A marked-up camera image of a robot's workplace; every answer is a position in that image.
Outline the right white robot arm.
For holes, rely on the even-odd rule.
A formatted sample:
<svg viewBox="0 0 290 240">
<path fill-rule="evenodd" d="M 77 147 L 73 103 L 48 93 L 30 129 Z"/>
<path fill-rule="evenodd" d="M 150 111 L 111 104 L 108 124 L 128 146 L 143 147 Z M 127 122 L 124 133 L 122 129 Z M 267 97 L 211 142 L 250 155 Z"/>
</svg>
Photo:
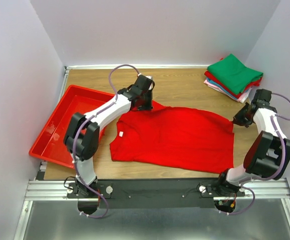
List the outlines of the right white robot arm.
<svg viewBox="0 0 290 240">
<path fill-rule="evenodd" d="M 233 123 L 249 127 L 256 124 L 258 136 L 245 155 L 243 164 L 222 172 L 215 191 L 226 196 L 237 193 L 243 184 L 252 180 L 278 180 L 290 161 L 290 139 L 282 132 L 275 107 L 270 105 L 273 92 L 258 89 L 251 103 L 233 117 Z"/>
</svg>

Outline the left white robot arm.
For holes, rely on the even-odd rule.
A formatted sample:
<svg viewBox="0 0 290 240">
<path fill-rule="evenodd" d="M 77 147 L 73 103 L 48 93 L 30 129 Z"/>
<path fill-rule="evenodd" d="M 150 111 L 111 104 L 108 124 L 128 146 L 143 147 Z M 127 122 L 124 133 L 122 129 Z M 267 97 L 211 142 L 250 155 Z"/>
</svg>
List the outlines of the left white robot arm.
<svg viewBox="0 0 290 240">
<path fill-rule="evenodd" d="M 93 157 L 99 147 L 101 131 L 114 119 L 131 110 L 151 110 L 154 87 L 151 76 L 139 73 L 134 84 L 117 91 L 100 107 L 85 114 L 77 112 L 72 115 L 64 145 L 71 154 L 78 191 L 82 196 L 89 198 L 99 195 Z"/>
</svg>

